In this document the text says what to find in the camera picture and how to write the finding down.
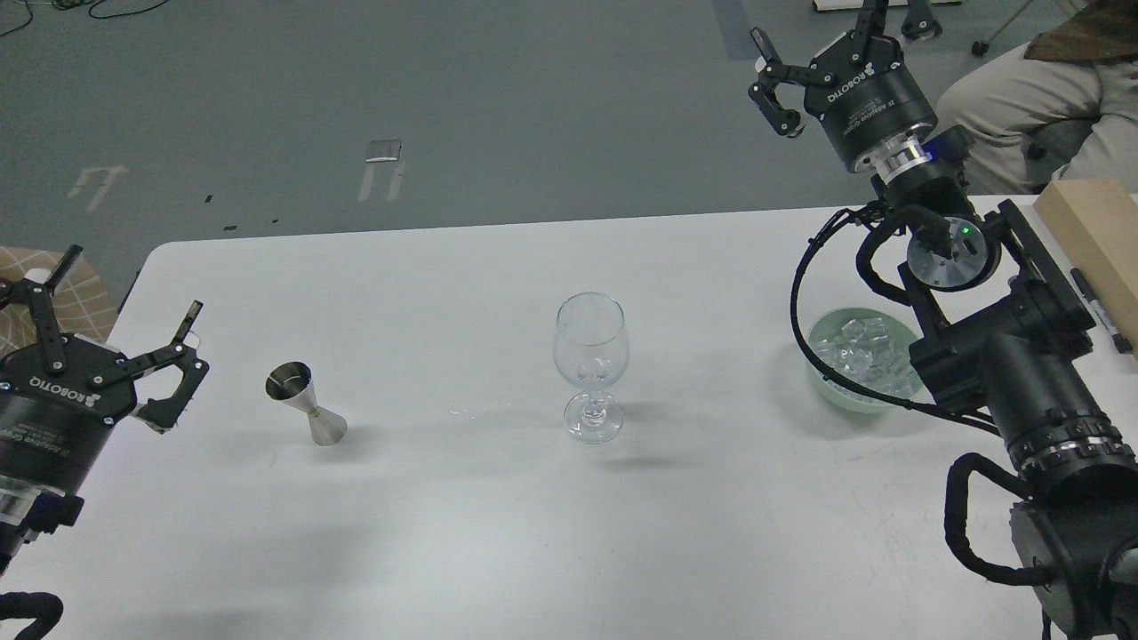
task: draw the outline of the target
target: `light green bowl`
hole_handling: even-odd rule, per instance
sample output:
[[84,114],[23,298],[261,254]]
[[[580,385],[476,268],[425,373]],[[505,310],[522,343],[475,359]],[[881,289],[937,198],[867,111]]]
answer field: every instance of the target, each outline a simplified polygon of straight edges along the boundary
[[[882,313],[881,311],[866,309],[864,306],[848,306],[844,309],[835,309],[822,318],[818,318],[807,333],[806,340],[813,345],[820,339],[832,338],[839,334],[842,326],[850,320],[865,320],[867,318],[881,318],[884,320],[885,331],[897,340],[898,345],[901,345],[905,348],[908,348],[908,345],[913,344],[917,339],[916,334],[914,334],[912,329],[888,313]],[[881,413],[882,411],[893,407],[893,404],[888,402],[866,397],[864,395],[849,392],[846,388],[836,387],[836,383],[823,379],[822,372],[815,369],[809,362],[807,362],[806,368],[809,369],[810,380],[814,383],[814,387],[818,389],[818,393],[842,409],[856,411],[858,413]],[[912,371],[909,376],[909,381],[913,383],[913,395],[916,395],[922,388],[921,378],[917,376],[916,371]],[[912,397],[913,396],[910,395],[906,400],[910,400]]]

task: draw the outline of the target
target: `jigger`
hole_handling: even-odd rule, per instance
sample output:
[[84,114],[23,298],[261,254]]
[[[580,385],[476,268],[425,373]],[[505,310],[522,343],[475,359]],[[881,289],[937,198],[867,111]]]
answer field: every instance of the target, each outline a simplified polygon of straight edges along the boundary
[[312,440],[321,446],[336,444],[348,430],[344,416],[316,404],[312,369],[304,362],[286,362],[273,369],[265,378],[265,393],[273,400],[307,413]]

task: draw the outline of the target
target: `glass base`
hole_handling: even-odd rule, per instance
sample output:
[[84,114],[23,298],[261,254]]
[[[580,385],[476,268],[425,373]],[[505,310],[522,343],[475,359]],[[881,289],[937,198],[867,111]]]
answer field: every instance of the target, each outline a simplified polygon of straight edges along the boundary
[[588,444],[609,442],[620,433],[624,424],[625,410],[604,392],[579,393],[566,405],[566,428]]

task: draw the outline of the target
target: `gray floor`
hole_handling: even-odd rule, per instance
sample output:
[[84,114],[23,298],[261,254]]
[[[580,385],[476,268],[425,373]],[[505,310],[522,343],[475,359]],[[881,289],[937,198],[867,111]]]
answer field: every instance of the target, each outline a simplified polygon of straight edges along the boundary
[[[0,2],[0,31],[23,22]],[[907,55],[930,100],[981,63],[970,44],[1017,3],[937,7],[945,35]],[[747,98],[752,24],[797,64],[852,27],[855,11],[806,0],[172,0],[115,20],[33,9],[0,39],[0,245],[80,244],[116,300],[171,240],[872,197],[817,123],[780,138]],[[1062,17],[1036,2],[988,57]],[[800,108],[800,90],[782,96]],[[403,140],[402,179],[378,165],[357,202],[366,143],[388,138]],[[101,194],[107,173],[74,189],[94,167],[129,171]]]

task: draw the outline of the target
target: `khaki pants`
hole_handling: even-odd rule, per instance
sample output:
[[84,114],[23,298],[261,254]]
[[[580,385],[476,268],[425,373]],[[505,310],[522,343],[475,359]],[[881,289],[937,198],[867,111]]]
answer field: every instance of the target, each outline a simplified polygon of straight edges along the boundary
[[965,175],[972,194],[1026,194],[1022,137],[1067,118],[1099,118],[1054,179],[1114,178],[1138,192],[1138,61],[1025,60],[1023,44],[960,79],[937,104],[943,128],[976,139]]

